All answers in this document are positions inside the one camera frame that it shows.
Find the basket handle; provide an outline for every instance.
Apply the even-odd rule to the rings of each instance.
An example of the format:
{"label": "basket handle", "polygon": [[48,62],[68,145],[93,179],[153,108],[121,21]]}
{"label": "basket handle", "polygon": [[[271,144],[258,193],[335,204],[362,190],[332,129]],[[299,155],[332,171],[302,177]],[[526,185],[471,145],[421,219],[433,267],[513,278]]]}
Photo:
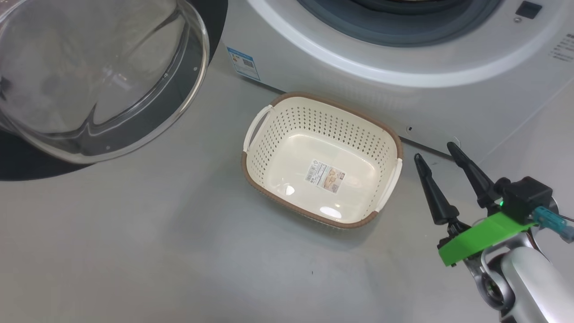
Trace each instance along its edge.
{"label": "basket handle", "polygon": [[381,196],[381,199],[377,203],[377,207],[375,208],[375,211],[380,212],[383,209],[383,207],[385,206],[385,204],[387,204],[387,201],[389,200],[389,197],[391,196],[391,193],[393,192],[394,187],[398,182],[398,178],[401,174],[401,170],[402,170],[402,159],[397,158],[397,165],[393,169],[393,173],[391,174],[391,178],[387,182],[387,186],[385,187],[385,190],[383,191],[383,195]]}
{"label": "basket handle", "polygon": [[[267,119],[269,119],[267,113],[272,108],[273,108],[273,106],[270,104],[270,105],[264,107],[263,110],[259,111],[259,113],[255,116],[255,119],[253,119],[253,121],[251,122],[251,125],[249,126],[249,129],[247,130],[247,134],[245,135],[245,139],[243,141],[243,151],[245,151],[245,152],[249,151],[250,145],[257,140],[257,137],[259,136],[261,129],[264,128],[265,123],[267,122]],[[262,122],[259,129],[257,129],[257,133],[255,135],[253,135],[253,132],[255,131],[255,127],[257,127],[257,125],[259,124],[259,122],[261,121],[261,119],[264,116],[265,116],[264,122]]]}

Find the qr code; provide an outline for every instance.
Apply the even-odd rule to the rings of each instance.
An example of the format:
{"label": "qr code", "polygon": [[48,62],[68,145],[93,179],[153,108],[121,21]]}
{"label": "qr code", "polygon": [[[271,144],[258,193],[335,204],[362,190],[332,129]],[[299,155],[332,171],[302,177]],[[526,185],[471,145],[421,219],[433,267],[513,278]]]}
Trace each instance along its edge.
{"label": "qr code", "polygon": [[253,68],[253,63],[252,63],[251,61],[248,61],[248,60],[246,60],[246,59],[243,59],[243,64],[244,64],[245,66],[249,66],[249,67]]}

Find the white basket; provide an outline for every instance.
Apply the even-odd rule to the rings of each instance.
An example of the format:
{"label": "white basket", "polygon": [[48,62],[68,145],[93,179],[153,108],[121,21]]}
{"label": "white basket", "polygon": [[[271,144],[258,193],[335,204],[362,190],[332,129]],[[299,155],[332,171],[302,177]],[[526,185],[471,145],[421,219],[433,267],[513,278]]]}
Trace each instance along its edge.
{"label": "white basket", "polygon": [[385,124],[336,102],[287,93],[261,110],[243,143],[243,172],[257,190],[341,229],[384,207],[402,168],[402,145]]}

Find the washing machine door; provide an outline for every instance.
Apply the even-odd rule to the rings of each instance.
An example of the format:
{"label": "washing machine door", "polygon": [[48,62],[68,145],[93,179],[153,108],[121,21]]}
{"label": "washing machine door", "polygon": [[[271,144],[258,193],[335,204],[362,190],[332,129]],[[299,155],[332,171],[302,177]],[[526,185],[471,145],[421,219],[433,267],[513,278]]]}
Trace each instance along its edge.
{"label": "washing machine door", "polygon": [[353,38],[390,47],[435,45],[485,22],[501,0],[298,0]]}
{"label": "washing machine door", "polygon": [[190,1],[0,6],[0,127],[58,159],[95,163],[145,145],[204,79],[209,36]]}

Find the barcode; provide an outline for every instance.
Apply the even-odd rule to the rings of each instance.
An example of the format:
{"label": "barcode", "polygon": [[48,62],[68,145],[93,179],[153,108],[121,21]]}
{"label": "barcode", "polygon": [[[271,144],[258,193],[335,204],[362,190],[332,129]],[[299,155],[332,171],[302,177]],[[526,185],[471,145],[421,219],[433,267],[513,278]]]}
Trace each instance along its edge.
{"label": "barcode", "polygon": [[311,177],[313,177],[316,170],[317,170],[317,165],[311,165],[311,168],[309,169],[309,172],[307,173],[307,177],[305,178],[305,180],[311,181]]}
{"label": "barcode", "polygon": [[250,62],[250,61],[248,61],[248,60],[246,60],[246,59],[243,59],[243,64],[245,64],[246,66],[249,66],[249,67],[253,68],[253,63]]}

